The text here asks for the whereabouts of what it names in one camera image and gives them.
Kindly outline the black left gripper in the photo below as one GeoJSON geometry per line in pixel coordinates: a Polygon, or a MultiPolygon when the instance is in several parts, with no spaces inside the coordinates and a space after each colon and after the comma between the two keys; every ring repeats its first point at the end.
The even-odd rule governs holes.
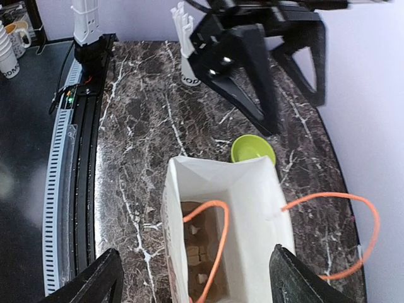
{"type": "Polygon", "coordinates": [[[263,136],[280,132],[278,102],[265,40],[283,42],[270,54],[313,106],[326,101],[326,28],[312,1],[210,1],[191,35],[189,63],[200,79],[239,109],[263,136]],[[231,78],[244,69],[256,104],[231,78]]]}

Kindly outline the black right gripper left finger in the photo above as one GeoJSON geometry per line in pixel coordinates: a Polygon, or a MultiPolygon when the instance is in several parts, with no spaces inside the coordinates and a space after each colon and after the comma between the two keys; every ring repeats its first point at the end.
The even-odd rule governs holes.
{"type": "Polygon", "coordinates": [[[124,270],[119,252],[110,248],[68,284],[42,302],[120,302],[124,270]]]}

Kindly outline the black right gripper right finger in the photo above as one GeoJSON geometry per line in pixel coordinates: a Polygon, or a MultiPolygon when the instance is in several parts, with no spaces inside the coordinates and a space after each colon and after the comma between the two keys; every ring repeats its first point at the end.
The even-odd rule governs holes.
{"type": "Polygon", "coordinates": [[[275,246],[271,254],[269,271],[273,302],[353,302],[320,279],[280,244],[275,246]]]}

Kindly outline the white paper takeout bag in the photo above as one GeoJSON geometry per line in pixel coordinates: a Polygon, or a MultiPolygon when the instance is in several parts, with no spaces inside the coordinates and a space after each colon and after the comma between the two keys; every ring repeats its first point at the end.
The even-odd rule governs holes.
{"type": "MultiPolygon", "coordinates": [[[[273,302],[269,262],[277,244],[295,255],[289,210],[275,166],[262,157],[238,163],[189,157],[169,160],[161,216],[170,291],[174,302],[193,302],[188,292],[184,224],[211,207],[223,210],[223,229],[217,256],[202,295],[205,302],[223,262],[229,294],[219,302],[273,302]],[[183,216],[181,203],[200,203],[183,216]]],[[[317,275],[330,281],[352,275],[359,261],[337,274],[317,275]]]]}

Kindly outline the brown cardboard cup carrier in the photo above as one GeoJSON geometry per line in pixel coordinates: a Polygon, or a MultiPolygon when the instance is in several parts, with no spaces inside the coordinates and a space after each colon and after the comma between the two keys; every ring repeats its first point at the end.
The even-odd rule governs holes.
{"type": "MultiPolygon", "coordinates": [[[[183,216],[190,214],[200,203],[181,203],[183,216]]],[[[211,207],[184,224],[184,243],[187,254],[188,292],[193,302],[203,293],[217,256],[223,229],[223,210],[211,207]]],[[[223,262],[210,287],[205,302],[219,302],[229,294],[223,262]]]]}

